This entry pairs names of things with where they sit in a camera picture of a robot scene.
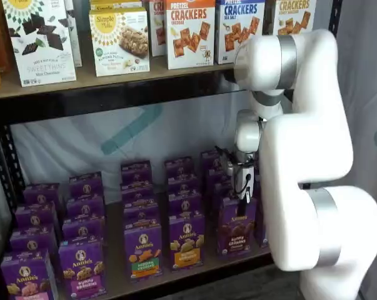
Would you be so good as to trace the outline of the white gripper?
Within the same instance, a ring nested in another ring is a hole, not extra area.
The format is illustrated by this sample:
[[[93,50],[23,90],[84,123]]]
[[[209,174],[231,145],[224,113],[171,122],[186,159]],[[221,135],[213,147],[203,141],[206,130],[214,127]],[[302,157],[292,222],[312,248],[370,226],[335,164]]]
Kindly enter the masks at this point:
[[[246,205],[251,202],[255,184],[254,165],[251,163],[239,164],[233,171],[233,189],[240,199],[238,204],[238,216],[246,214]]]

